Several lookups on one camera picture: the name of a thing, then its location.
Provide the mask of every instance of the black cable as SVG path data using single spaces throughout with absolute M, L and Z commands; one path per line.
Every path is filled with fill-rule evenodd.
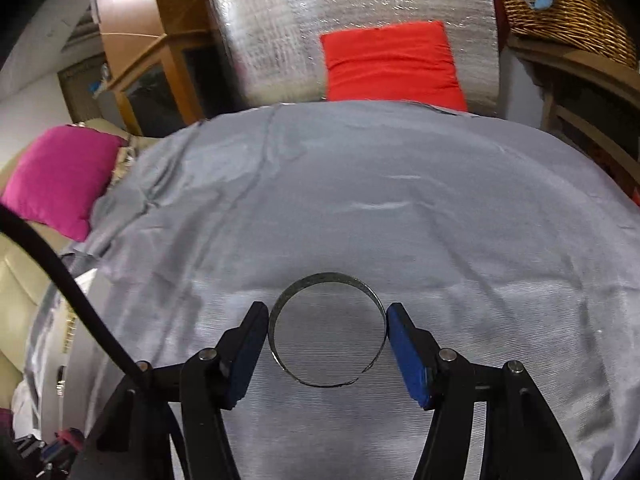
M 114 338 L 113 334 L 104 325 L 100 316 L 89 303 L 76 280 L 73 279 L 67 268 L 49 244 L 31 228 L 27 222 L 16 216 L 12 211 L 0 204 L 0 233 L 5 234 L 23 250 L 47 273 L 54 285 L 60 291 L 86 329 L 102 347 L 104 352 L 114 364 L 128 376 L 134 384 L 147 395 L 154 399 L 152 391 L 146 384 L 142 370 L 138 368 L 125 349 Z M 186 457 L 186 449 L 182 432 L 175 419 L 174 412 L 166 402 L 163 402 L 162 410 L 166 416 L 166 423 L 174 441 L 175 451 L 180 460 L 185 480 L 189 480 L 189 467 Z

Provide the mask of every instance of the red cushion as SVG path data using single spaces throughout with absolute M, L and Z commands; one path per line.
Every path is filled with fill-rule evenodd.
M 442 22 L 323 34 L 327 99 L 418 101 L 466 112 Z

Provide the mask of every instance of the magenta cushion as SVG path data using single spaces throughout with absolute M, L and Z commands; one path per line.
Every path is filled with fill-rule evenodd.
M 21 156 L 1 201 L 21 218 L 82 242 L 123 143 L 92 128 L 51 128 Z

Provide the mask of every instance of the metal ring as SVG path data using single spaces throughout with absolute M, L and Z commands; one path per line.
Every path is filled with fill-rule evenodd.
M 276 329 L 276 322 L 278 320 L 278 316 L 280 315 L 280 311 L 285 306 L 287 301 L 293 298 L 301 290 L 305 288 L 309 288 L 310 286 L 313 286 L 313 285 L 317 285 L 318 283 L 343 283 L 345 285 L 354 286 L 358 290 L 364 292 L 367 296 L 370 297 L 371 301 L 375 303 L 376 307 L 380 311 L 380 314 L 382 315 L 382 319 L 385 324 L 385 332 L 382 337 L 382 345 L 380 345 L 380 349 L 378 350 L 378 353 L 375 355 L 373 360 L 367 366 L 365 366 L 364 370 L 361 371 L 355 378 L 353 378 L 350 381 L 346 381 L 338 384 L 314 384 L 314 383 L 309 383 L 307 381 L 303 381 L 299 377 L 296 377 L 285 366 L 276 348 L 274 332 Z M 294 380 L 296 380 L 300 384 L 304 384 L 305 386 L 312 386 L 314 388 L 339 388 L 340 386 L 348 386 L 348 384 L 353 384 L 355 381 L 357 381 L 361 377 L 361 375 L 364 372 L 369 370 L 374 365 L 374 363 L 378 360 L 378 357 L 380 357 L 380 354 L 382 353 L 382 349 L 385 347 L 386 330 L 387 330 L 387 326 L 386 326 L 385 309 L 382 306 L 382 302 L 378 299 L 378 297 L 376 296 L 376 293 L 373 292 L 373 290 L 371 290 L 369 285 L 361 282 L 359 279 L 354 278 L 353 276 L 348 276 L 347 274 L 342 274 L 341 272 L 319 272 L 318 274 L 312 274 L 311 276 L 307 276 L 306 278 L 297 280 L 296 282 L 289 285 L 282 294 L 280 294 L 280 297 L 276 300 L 275 305 L 273 305 L 271 315 L 269 316 L 269 329 L 267 330 L 267 336 L 269 338 L 269 346 L 271 347 L 271 353 L 273 354 L 273 358 L 276 359 L 276 362 L 280 365 L 280 367 L 287 374 L 293 377 Z

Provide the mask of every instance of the gray fabric sheet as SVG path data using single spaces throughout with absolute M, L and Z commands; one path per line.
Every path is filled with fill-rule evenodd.
M 638 441 L 638 208 L 538 130 L 409 103 L 257 108 L 158 143 L 92 223 L 76 250 L 113 280 L 104 320 L 134 359 L 183 361 L 252 301 L 336 270 L 472 362 L 523 361 L 585 478 L 612 478 Z M 276 341 L 293 370 L 343 380 L 375 354 L 380 314 L 358 295 L 311 288 L 287 305 Z M 101 370 L 96 410 L 117 380 Z M 386 479 L 412 477 L 431 415 L 389 346 L 334 390 L 295 383 L 265 346 L 224 418 L 243 478 Z

